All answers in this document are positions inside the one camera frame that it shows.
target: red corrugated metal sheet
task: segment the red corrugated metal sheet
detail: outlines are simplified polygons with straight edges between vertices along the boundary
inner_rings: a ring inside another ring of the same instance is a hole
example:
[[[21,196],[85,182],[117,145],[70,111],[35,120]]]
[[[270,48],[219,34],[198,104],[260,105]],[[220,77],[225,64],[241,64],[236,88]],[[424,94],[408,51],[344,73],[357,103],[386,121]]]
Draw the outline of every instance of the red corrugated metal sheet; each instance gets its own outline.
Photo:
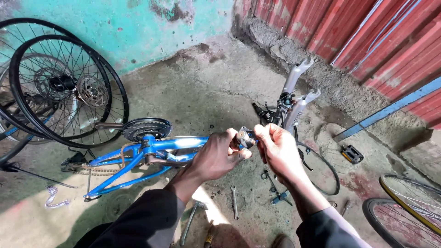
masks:
[[[441,0],[244,2],[244,11],[390,101],[441,76]],[[441,90],[407,109],[441,130]]]

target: concrete floor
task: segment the concrete floor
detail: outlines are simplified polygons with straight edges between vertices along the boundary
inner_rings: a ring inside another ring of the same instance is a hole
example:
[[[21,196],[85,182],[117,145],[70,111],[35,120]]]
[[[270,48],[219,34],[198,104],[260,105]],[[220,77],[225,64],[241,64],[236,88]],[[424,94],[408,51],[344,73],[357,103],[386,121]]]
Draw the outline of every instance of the concrete floor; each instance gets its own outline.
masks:
[[[259,122],[251,106],[253,101],[275,104],[285,82],[286,72],[278,68],[272,59],[252,47],[246,46],[228,35],[214,37],[177,56],[140,68],[122,76],[129,95],[130,119],[154,116],[167,119],[174,125],[172,135],[209,135],[233,127],[245,125],[252,128]],[[305,92],[308,82],[300,80],[298,88]],[[385,197],[378,184],[382,173],[402,173],[404,163],[393,153],[377,143],[367,133],[347,139],[346,144],[360,150],[365,160],[354,166],[339,154],[339,147],[331,135],[347,128],[353,122],[350,117],[336,110],[320,98],[310,104],[299,124],[299,138],[320,151],[339,172],[341,190],[328,200],[338,203],[341,211],[346,200],[353,207],[345,218],[360,236],[372,247],[388,247],[368,224],[361,205],[370,197]],[[121,137],[116,142],[95,149],[96,155],[117,149],[127,141]],[[13,144],[2,141],[6,150]],[[209,181],[195,193],[194,199],[208,203],[209,210],[197,211],[190,228],[185,247],[202,247],[208,223],[214,219],[218,234],[214,247],[270,247],[274,238],[285,233],[299,245],[295,234],[301,223],[296,208],[281,202],[272,206],[275,194],[270,184],[260,178],[265,165],[252,148],[254,156],[239,164],[222,179]],[[70,205],[55,209],[44,207],[48,197],[46,183],[16,173],[0,172],[0,247],[68,248],[94,226],[113,221],[130,201],[144,191],[162,188],[176,173],[168,171],[160,177],[120,189],[99,200],[85,203],[87,176],[61,173],[59,164],[72,155],[65,146],[48,143],[27,146],[13,160],[24,169],[51,177],[78,189],[57,186],[54,203],[65,199]],[[313,172],[310,179],[331,192],[335,180],[326,166],[311,156],[306,156]],[[127,173],[115,184],[151,173],[157,167],[142,166]],[[93,177],[91,186],[103,182],[106,177]],[[279,191],[284,186],[277,183]],[[240,220],[234,220],[230,187],[237,187]],[[178,226],[174,246],[179,247],[181,230],[185,228],[193,203],[187,206],[181,225]]]

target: hand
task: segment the hand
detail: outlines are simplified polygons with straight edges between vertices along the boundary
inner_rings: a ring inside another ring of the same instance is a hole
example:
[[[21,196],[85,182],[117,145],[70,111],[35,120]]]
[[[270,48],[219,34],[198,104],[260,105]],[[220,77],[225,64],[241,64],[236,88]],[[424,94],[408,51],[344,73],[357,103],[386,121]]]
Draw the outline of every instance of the hand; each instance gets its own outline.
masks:
[[[281,183],[285,180],[308,178],[295,139],[288,131],[270,123],[264,127],[256,125],[254,132],[259,139],[257,148],[263,163],[268,163]]]
[[[194,156],[185,169],[200,179],[201,183],[219,179],[233,170],[240,161],[250,158],[248,150],[239,150],[233,143],[237,131],[229,128],[223,133],[213,133],[207,143]]]

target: blue bicycle frame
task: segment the blue bicycle frame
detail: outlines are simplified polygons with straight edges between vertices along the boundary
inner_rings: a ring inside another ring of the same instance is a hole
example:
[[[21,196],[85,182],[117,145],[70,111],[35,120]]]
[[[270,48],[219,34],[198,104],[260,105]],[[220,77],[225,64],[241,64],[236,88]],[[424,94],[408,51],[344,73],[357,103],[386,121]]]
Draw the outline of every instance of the blue bicycle frame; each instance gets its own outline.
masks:
[[[180,156],[174,156],[171,153],[168,153],[166,150],[175,150],[175,149],[185,149],[185,148],[196,148],[203,146],[208,140],[208,137],[190,137],[190,138],[180,138],[180,139],[168,139],[168,140],[155,140],[153,135],[146,135],[143,137],[143,142],[135,145],[127,146],[123,149],[123,152],[132,151],[133,156],[131,158],[124,158],[125,162],[129,162],[124,168],[118,171],[115,175],[108,178],[106,181],[89,191],[84,197],[91,198],[103,194],[110,193],[114,190],[139,183],[145,180],[148,180],[152,177],[159,176],[166,171],[168,171],[170,166],[162,166],[162,169],[153,174],[140,177],[125,183],[121,183],[119,185],[106,188],[112,182],[120,178],[123,174],[130,171],[135,167],[144,157],[152,155],[155,158],[161,161],[168,162],[189,162],[193,159],[196,153],[190,153]],[[100,156],[89,163],[91,167],[97,167],[101,165],[110,165],[110,164],[120,164],[122,162],[121,158],[109,160],[113,157],[120,156],[121,149],[110,152],[104,156]]]

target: left hand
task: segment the left hand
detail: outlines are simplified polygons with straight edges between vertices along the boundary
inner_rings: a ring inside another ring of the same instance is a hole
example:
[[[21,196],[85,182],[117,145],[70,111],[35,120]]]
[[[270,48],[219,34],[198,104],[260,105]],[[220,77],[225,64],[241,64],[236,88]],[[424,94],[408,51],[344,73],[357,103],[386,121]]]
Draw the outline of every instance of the left hand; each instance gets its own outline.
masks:
[[[233,170],[240,161],[250,158],[249,150],[239,150],[233,143],[237,131],[229,128],[223,133],[213,133],[207,143],[194,156],[185,170],[201,183],[219,179]]]

